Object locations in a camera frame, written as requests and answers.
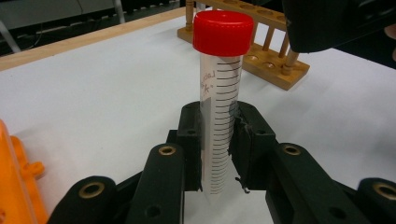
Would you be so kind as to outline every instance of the red cap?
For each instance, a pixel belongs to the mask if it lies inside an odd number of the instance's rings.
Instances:
[[[195,15],[192,44],[198,51],[214,56],[244,55],[250,48],[253,19],[233,11],[210,10]]]

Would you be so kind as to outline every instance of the wooden test tube rack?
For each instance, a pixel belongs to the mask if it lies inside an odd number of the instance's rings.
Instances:
[[[243,69],[249,73],[261,77],[287,91],[308,72],[309,65],[297,60],[299,53],[291,49],[288,51],[289,38],[286,32],[286,19],[283,13],[237,0],[199,0],[195,2],[211,6],[213,10],[238,11],[248,14],[253,18],[255,24],[251,47],[249,52],[244,56],[243,62]],[[177,30],[177,36],[190,43],[192,43],[193,5],[193,0],[186,0],[186,27]],[[262,46],[254,43],[259,23],[268,26],[267,35]],[[270,49],[275,29],[285,32],[279,52]]]

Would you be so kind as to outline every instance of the test tube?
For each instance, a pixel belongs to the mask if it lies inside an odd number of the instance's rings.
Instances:
[[[213,203],[223,191],[237,112],[243,55],[250,48],[253,19],[232,11],[201,11],[193,22],[200,58],[202,187]]]

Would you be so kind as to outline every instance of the white tabletop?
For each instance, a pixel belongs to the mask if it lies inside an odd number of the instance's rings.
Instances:
[[[117,183],[143,169],[149,151],[199,100],[199,53],[177,38],[184,18],[0,72],[0,119],[42,161],[49,210],[82,178]],[[266,27],[259,27],[263,43]],[[279,49],[282,34],[276,33]],[[396,181],[396,71],[328,49],[302,54],[308,74],[283,91],[243,71],[239,100],[255,105],[279,142],[305,147],[335,180]],[[264,194],[233,179],[218,203],[186,194],[185,223],[273,223]]]

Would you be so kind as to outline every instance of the orange plastic part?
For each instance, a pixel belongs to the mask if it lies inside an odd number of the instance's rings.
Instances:
[[[0,120],[0,224],[44,224],[48,214],[35,179],[41,162],[29,163],[21,141]]]

